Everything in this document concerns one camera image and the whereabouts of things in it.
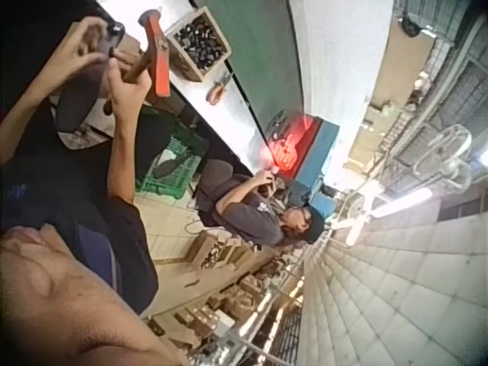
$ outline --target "white wall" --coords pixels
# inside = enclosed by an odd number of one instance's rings
[[[347,160],[373,93],[393,0],[291,0],[305,111],[341,129],[326,183]]]
[[[352,249],[310,256],[297,365],[478,364],[488,213],[437,223],[439,207],[377,220]]]

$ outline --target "green mat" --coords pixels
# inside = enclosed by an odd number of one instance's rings
[[[265,130],[282,109],[303,111],[300,66],[287,0],[197,0],[232,47],[229,58]]]

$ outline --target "black shirt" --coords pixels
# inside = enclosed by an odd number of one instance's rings
[[[108,198],[70,156],[18,157],[0,173],[2,233],[49,223],[81,263],[106,282],[113,274],[109,285],[136,313],[150,305],[158,280],[137,208]],[[106,176],[99,178],[104,182]],[[112,263],[107,262],[110,254]]]

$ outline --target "hammer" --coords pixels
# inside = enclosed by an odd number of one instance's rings
[[[139,75],[149,68],[155,94],[158,97],[168,97],[171,94],[169,82],[169,45],[159,25],[161,13],[156,9],[147,10],[139,17],[139,24],[146,30],[148,41],[147,50],[132,68],[124,75],[123,81],[133,84]],[[112,114],[112,103],[107,100],[104,113]]]

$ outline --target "orange hammer head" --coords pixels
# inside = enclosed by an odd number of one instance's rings
[[[142,13],[139,24],[146,30],[147,53],[151,58],[149,72],[155,93],[158,97],[168,97],[171,94],[169,81],[169,45],[159,25],[161,13],[151,9]]]

